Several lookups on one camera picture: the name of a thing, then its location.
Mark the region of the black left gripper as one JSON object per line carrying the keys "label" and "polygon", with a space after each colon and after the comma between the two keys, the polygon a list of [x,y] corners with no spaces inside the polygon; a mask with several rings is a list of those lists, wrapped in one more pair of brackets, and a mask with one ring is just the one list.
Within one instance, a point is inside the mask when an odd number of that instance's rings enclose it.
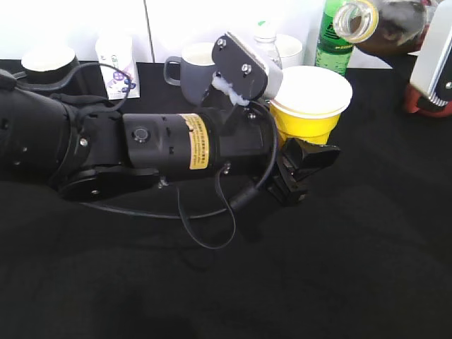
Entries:
{"label": "black left gripper", "polygon": [[219,36],[211,56],[214,71],[201,105],[232,107],[125,114],[131,166],[178,180],[208,176],[224,165],[238,174],[265,174],[276,159],[267,190],[282,206],[297,205],[307,195],[308,177],[334,164],[339,147],[288,138],[278,151],[273,118],[265,107],[251,102],[277,96],[282,69],[256,42],[233,32]]}

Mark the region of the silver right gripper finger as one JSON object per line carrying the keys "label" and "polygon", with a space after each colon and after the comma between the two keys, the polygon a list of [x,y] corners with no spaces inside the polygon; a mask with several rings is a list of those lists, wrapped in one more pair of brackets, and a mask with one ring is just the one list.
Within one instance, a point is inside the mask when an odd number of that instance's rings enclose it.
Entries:
{"label": "silver right gripper finger", "polygon": [[410,85],[436,106],[451,101],[451,76],[446,64],[451,56],[451,2],[442,1],[436,8],[417,56]]}

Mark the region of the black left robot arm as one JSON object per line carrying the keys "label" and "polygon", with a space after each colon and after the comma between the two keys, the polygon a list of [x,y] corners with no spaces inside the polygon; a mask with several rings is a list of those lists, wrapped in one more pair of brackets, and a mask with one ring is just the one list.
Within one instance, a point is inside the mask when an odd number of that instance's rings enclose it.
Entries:
{"label": "black left robot arm", "polygon": [[213,74],[190,113],[123,113],[104,97],[63,94],[68,78],[33,85],[2,71],[1,171],[77,202],[223,174],[251,178],[230,200],[234,209],[264,188],[297,202],[306,178],[330,167],[339,148],[280,141],[261,101],[276,96],[283,72],[263,51],[227,32],[211,55]]}

